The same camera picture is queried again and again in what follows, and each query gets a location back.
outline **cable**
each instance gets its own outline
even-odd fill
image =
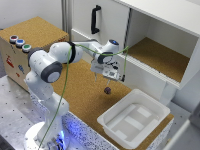
[[[91,50],[91,49],[89,49],[89,48],[87,48],[87,47],[85,47],[85,46],[83,46],[83,45],[76,45],[76,46],[81,46],[81,47],[83,47],[83,48],[85,48],[85,49],[88,49],[89,51],[92,51],[92,52],[94,52],[94,53],[97,53],[97,54],[100,54],[100,55],[104,55],[104,56],[114,56],[114,55],[117,55],[117,54],[120,54],[120,53],[123,53],[124,51],[126,51],[125,62],[124,62],[124,75],[125,75],[126,57],[127,57],[127,54],[128,54],[128,46],[127,46],[124,50],[122,50],[122,51],[120,51],[120,52],[118,52],[118,53],[115,53],[115,54],[101,54],[101,53],[98,53],[98,52],[96,52],[96,51],[93,51],[93,50]],[[62,101],[64,92],[65,92],[65,88],[66,88],[66,85],[67,85],[68,69],[69,69],[69,56],[70,56],[70,54],[71,54],[71,50],[72,50],[72,47],[70,47],[69,52],[68,52],[67,71],[66,71],[65,84],[64,84],[64,88],[63,88],[63,91],[62,91],[62,95],[61,95],[61,98],[60,98],[60,101],[59,101],[59,104],[58,104],[58,108],[57,108],[57,110],[56,110],[56,113],[55,113],[55,115],[54,115],[54,117],[53,117],[53,119],[52,119],[52,121],[51,121],[51,123],[50,123],[50,125],[49,125],[49,127],[48,127],[48,129],[47,129],[47,131],[46,131],[46,133],[45,133],[45,135],[44,135],[44,137],[42,138],[42,141],[41,141],[41,143],[40,143],[40,146],[39,146],[38,150],[40,149],[40,147],[41,147],[41,145],[42,145],[42,143],[43,143],[43,141],[44,141],[44,139],[45,139],[47,133],[49,132],[49,129],[51,128],[51,125],[53,124],[53,122],[54,122],[54,120],[55,120],[55,118],[56,118],[56,116],[57,116],[57,114],[58,114],[58,110],[59,110],[59,108],[60,108],[60,104],[61,104],[61,101]]]
[[[42,138],[42,141],[41,141],[41,143],[40,143],[40,146],[39,146],[38,150],[40,149],[40,147],[41,147],[41,145],[42,145],[42,143],[43,143],[43,141],[44,141],[44,139],[45,139],[47,133],[49,132],[49,129],[51,128],[51,125],[53,124],[53,122],[54,122],[54,120],[55,120],[55,118],[56,118],[56,116],[57,116],[57,114],[58,114],[58,110],[59,110],[59,108],[60,108],[60,104],[61,104],[61,101],[62,101],[64,92],[65,92],[65,88],[66,88],[66,85],[67,85],[68,68],[69,68],[69,56],[70,56],[70,54],[71,54],[71,50],[72,50],[72,47],[70,47],[69,52],[68,52],[67,71],[66,71],[65,84],[64,84],[63,92],[62,92],[62,95],[61,95],[61,98],[60,98],[60,101],[59,101],[59,104],[58,104],[58,108],[57,108],[57,110],[56,110],[56,113],[55,113],[55,115],[54,115],[54,117],[53,117],[53,119],[52,119],[52,121],[51,121],[51,123],[50,123],[50,125],[49,125],[49,127],[48,127],[48,129],[47,129],[47,131],[46,131],[46,133],[45,133],[45,135],[44,135],[44,137]]]

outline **brown box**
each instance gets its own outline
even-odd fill
[[[5,66],[5,71],[9,77],[28,90],[24,79],[30,71],[28,67],[27,54],[16,45],[10,44],[10,36],[17,35],[19,39],[25,40],[32,48],[42,47],[49,51],[53,43],[68,41],[69,36],[66,32],[55,27],[40,17],[35,17],[12,27],[0,31],[0,50]]]

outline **cork board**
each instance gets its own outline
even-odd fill
[[[149,38],[131,47],[129,55],[178,82],[181,82],[190,60]]]
[[[60,95],[66,75],[66,65],[63,65],[63,67],[60,79],[52,84],[54,91]],[[111,81],[108,85],[111,88],[111,95],[106,95],[104,93],[106,84],[107,79],[103,78],[102,75],[98,75],[95,82],[94,73],[90,71],[90,64],[80,60],[69,65],[68,82],[64,98],[69,102],[72,113],[120,150],[123,150],[120,145],[105,134],[102,126],[97,122],[97,118],[131,92],[131,89],[119,82]],[[136,150],[146,149],[172,119],[173,115],[167,116]]]
[[[17,35],[33,48],[45,47],[68,34],[40,17],[16,24],[0,31],[0,37],[9,43],[10,36]]]

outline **door handle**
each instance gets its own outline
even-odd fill
[[[92,20],[91,20],[91,31],[92,34],[98,33],[100,30],[96,28],[96,12],[101,10],[101,6],[96,5],[96,8],[92,10]]]

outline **white plastic bin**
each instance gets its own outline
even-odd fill
[[[135,149],[169,113],[169,108],[134,89],[97,120],[122,147]]]

